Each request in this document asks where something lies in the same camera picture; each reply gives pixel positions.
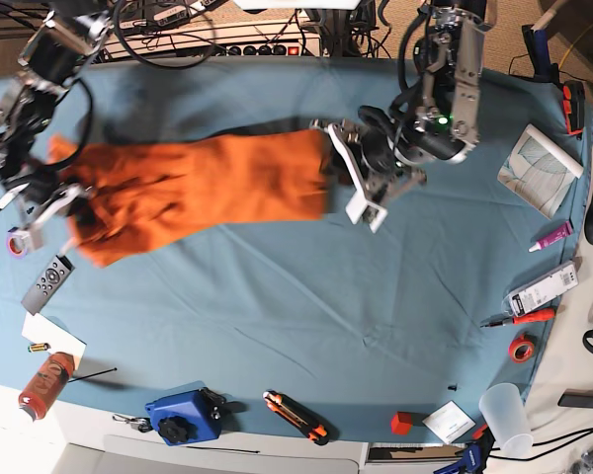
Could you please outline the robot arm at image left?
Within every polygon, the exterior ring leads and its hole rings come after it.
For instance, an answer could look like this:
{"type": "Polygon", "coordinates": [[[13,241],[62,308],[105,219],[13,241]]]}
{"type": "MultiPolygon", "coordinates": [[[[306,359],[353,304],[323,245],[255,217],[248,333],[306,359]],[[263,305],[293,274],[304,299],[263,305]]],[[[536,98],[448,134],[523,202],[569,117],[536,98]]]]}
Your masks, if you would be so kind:
{"type": "Polygon", "coordinates": [[[0,213],[11,203],[19,209],[21,223],[7,234],[7,247],[17,257],[42,247],[43,226],[53,216],[73,215],[86,205],[88,188],[61,174],[85,148],[94,111],[87,111],[81,138],[67,157],[45,163],[31,150],[73,86],[82,88],[89,104],[94,102],[80,73],[103,49],[112,17],[110,1],[50,2],[19,57],[20,71],[0,100],[0,213]]]}

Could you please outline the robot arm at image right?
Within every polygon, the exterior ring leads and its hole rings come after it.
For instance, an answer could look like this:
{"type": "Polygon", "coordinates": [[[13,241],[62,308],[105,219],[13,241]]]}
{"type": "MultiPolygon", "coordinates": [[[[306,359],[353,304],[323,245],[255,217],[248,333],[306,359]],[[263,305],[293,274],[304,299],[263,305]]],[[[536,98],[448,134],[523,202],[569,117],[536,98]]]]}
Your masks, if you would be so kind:
{"type": "Polygon", "coordinates": [[[377,232],[389,203],[426,183],[426,164],[461,163],[477,145],[484,40],[496,19],[494,1],[423,2],[400,42],[400,92],[388,109],[311,123],[355,189],[345,206],[352,223],[377,232]]]}

